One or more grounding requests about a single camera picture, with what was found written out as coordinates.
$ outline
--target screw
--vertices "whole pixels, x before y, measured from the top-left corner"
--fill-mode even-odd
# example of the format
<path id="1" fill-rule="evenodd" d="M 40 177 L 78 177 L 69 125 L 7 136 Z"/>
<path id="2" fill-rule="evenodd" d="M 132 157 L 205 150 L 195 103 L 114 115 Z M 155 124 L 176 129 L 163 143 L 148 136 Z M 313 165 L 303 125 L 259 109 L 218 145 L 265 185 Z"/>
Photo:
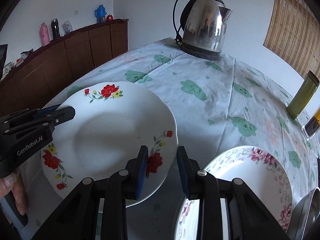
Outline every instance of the screw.
<path id="1" fill-rule="evenodd" d="M 206 171 L 203 171 L 203 170 L 199 170 L 199 171 L 197 171 L 197 174 L 198 174 L 199 176 L 203 177 L 203 176 L 206 176 L 206 175 L 207 175 L 207 172 L 206 172 Z"/>
<path id="2" fill-rule="evenodd" d="M 239 179 L 239 178 L 235 178 L 235 179 L 233 180 L 233 182 L 234 182 L 235 184 L 237 184 L 237 185 L 242 185 L 243 180 L 242 180 L 242 179 Z"/>
<path id="3" fill-rule="evenodd" d="M 85 184 L 85 185 L 89 185 L 91 183 L 91 181 L 92 181 L 92 179 L 90 179 L 90 178 L 84 178 L 82 180 L 82 183 Z"/>
<path id="4" fill-rule="evenodd" d="M 129 171 L 127 171 L 127 170 L 121 170 L 121 171 L 119 171 L 119 175 L 120 176 L 127 176 L 129 174 Z"/>

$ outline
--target black thermos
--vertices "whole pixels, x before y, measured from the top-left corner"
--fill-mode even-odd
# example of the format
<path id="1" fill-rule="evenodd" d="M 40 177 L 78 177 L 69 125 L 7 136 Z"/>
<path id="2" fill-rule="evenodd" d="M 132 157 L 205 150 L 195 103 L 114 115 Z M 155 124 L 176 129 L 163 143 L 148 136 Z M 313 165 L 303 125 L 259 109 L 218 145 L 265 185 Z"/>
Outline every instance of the black thermos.
<path id="1" fill-rule="evenodd" d="M 54 19 L 51 21 L 51 28 L 52 28 L 52 36 L 53 39 L 57 39 L 60 37 L 60 31 L 59 31 L 59 23 L 58 19 Z"/>

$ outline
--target floral plate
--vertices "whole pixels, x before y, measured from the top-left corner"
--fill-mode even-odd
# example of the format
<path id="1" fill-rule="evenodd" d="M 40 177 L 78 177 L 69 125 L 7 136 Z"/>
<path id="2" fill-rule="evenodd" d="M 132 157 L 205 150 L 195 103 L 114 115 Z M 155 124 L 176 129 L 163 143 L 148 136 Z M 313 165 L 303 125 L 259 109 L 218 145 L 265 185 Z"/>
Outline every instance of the floral plate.
<path id="1" fill-rule="evenodd" d="M 205 168 L 216 178 L 231 181 L 241 178 L 257 195 L 284 230 L 292 211 L 292 192 L 288 176 L 281 164 L 267 151 L 254 146 L 239 146 L 221 153 Z M 195 240 L 199 200 L 183 201 L 174 230 L 174 240 Z M 228 220 L 221 200 L 223 239 L 228 238 Z"/>
<path id="2" fill-rule="evenodd" d="M 73 120 L 55 127 L 41 150 L 42 168 L 55 192 L 65 198 L 86 177 L 108 178 L 149 149 L 143 193 L 137 204 L 163 183 L 175 158 L 177 125 L 169 107 L 153 92 L 131 82 L 100 83 L 69 97 Z"/>

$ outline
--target plastic bag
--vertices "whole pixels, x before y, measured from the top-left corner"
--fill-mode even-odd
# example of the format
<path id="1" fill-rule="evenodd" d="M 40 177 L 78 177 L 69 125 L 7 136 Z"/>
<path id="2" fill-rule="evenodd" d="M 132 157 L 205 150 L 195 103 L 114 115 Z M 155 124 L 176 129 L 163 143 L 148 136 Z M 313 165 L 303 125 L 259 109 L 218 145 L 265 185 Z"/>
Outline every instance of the plastic bag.
<path id="1" fill-rule="evenodd" d="M 70 21 L 66 21 L 64 22 L 64 24 L 62 25 L 65 33 L 71 33 L 72 32 L 72 26 L 71 26 L 71 23 Z"/>

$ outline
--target blue thermos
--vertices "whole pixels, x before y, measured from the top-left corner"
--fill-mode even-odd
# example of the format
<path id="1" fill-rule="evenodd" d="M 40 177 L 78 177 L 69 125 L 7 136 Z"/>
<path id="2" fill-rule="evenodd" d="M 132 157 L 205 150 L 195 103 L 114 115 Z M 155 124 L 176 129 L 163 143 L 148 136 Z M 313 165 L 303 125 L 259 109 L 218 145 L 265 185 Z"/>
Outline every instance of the blue thermos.
<path id="1" fill-rule="evenodd" d="M 103 23 L 106 21 L 106 9 L 104 8 L 103 4 L 99 6 L 97 10 L 94 10 L 94 15 L 97 18 L 97 23 Z"/>

